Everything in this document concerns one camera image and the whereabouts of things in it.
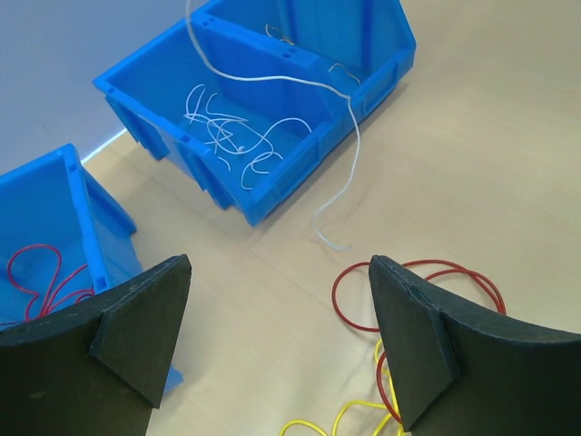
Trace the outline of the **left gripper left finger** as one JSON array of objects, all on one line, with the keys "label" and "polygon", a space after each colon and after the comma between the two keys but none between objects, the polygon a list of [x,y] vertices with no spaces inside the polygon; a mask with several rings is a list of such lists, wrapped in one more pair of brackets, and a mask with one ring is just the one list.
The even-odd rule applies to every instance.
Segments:
[{"label": "left gripper left finger", "polygon": [[173,256],[1,332],[4,435],[144,435],[161,405],[191,283]]}]

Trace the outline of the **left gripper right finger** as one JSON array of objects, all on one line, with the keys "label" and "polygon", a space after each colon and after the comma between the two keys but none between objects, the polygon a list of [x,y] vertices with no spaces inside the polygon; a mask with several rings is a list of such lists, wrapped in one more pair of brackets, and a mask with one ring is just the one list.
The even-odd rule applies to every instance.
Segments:
[{"label": "left gripper right finger", "polygon": [[369,281],[415,435],[577,435],[580,337],[494,312],[376,255]]}]

